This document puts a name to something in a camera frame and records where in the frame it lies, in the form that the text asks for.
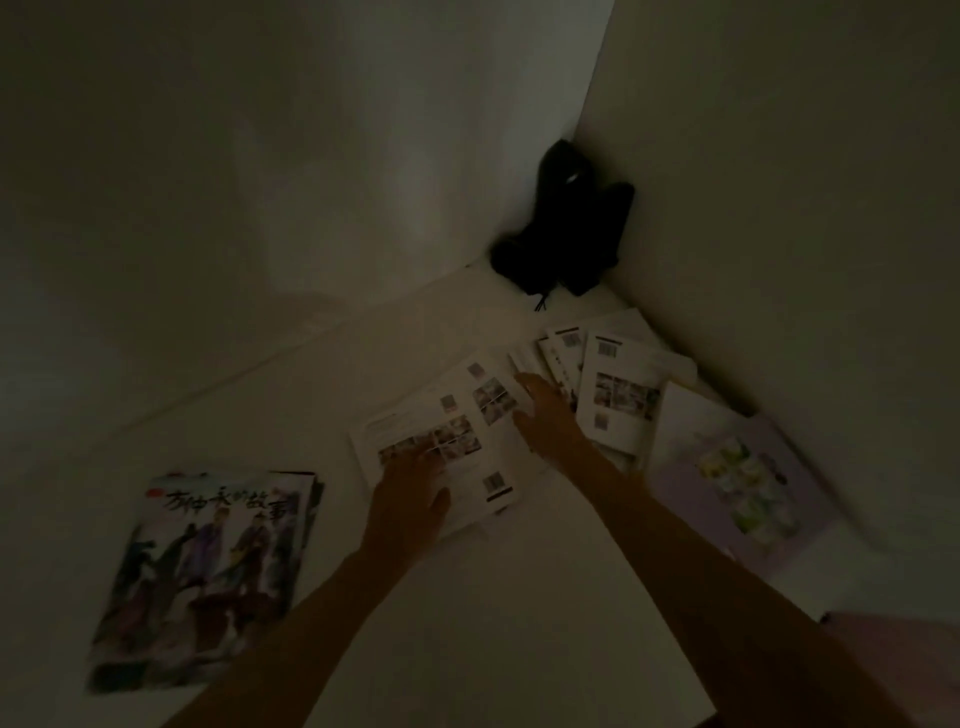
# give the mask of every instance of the forearm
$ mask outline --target forearm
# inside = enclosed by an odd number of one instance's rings
[[[301,726],[350,642],[399,577],[362,552],[352,554],[165,728]]]
[[[819,625],[592,446],[564,471],[593,505],[730,726],[906,726]]]

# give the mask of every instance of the purple book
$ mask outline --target purple book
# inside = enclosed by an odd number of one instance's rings
[[[701,536],[761,577],[838,518],[813,474],[756,416],[648,478],[650,491]]]

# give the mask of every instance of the white paper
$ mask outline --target white paper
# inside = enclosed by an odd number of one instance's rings
[[[580,396],[580,378],[584,369],[587,339],[595,329],[663,348],[658,336],[635,308],[548,328],[546,333],[559,368],[564,373],[564,384],[571,393],[570,399],[574,406]]]
[[[486,353],[465,359],[397,406],[357,426],[350,437],[368,485],[399,452],[430,443],[446,463],[436,488],[449,488],[441,535],[514,502],[541,461],[514,426],[516,408],[532,407],[514,379]]]
[[[691,452],[746,421],[746,417],[723,404],[675,382],[667,382],[654,418],[654,436],[643,468],[652,473],[664,465],[683,460]]]
[[[697,383],[693,359],[606,331],[591,331],[577,424],[601,445],[640,455],[668,379]]]
[[[540,349],[540,342],[546,341],[547,337],[541,336],[536,341],[517,342],[506,348],[506,354],[518,373],[539,375],[550,383],[556,383]]]

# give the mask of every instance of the booklet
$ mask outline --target booklet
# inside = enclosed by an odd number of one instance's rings
[[[289,611],[323,489],[313,473],[151,481],[93,637],[87,689],[219,676]]]
[[[729,407],[668,381],[654,416],[654,435],[649,438],[649,451],[643,462],[637,459],[636,467],[652,473],[683,459],[704,443],[746,421],[746,417]]]
[[[532,408],[524,389],[479,352],[355,427],[350,438],[371,489],[391,458],[422,444],[440,454],[446,467],[436,488],[451,495],[444,536],[514,502],[521,486],[542,472],[514,425],[520,406]]]
[[[592,331],[581,378],[577,424],[593,441],[644,453],[660,391],[668,379],[697,383],[693,359],[605,331]]]
[[[762,416],[647,477],[701,536],[766,577],[838,517],[813,474]]]
[[[662,343],[650,325],[635,308],[615,311],[603,316],[584,319],[572,324],[550,327],[546,330],[549,346],[553,351],[553,363],[563,378],[562,386],[569,390],[571,403],[576,409],[576,400],[580,396],[580,377],[584,370],[584,357],[587,353],[587,338],[594,329],[603,330],[618,336],[645,342],[662,349]]]

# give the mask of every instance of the qr code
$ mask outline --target qr code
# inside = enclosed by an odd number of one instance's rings
[[[487,489],[488,496],[492,496],[494,493],[499,493],[507,487],[507,484],[503,481],[503,475],[500,473],[494,473],[490,477],[485,477],[483,479],[483,484]]]

